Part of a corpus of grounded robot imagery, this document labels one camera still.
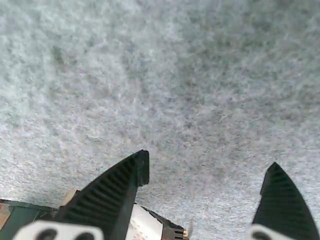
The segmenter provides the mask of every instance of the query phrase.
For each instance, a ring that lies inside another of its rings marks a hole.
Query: floor
[[[320,224],[319,0],[0,0],[0,199],[57,207],[145,149],[137,202],[240,239],[267,168]]]

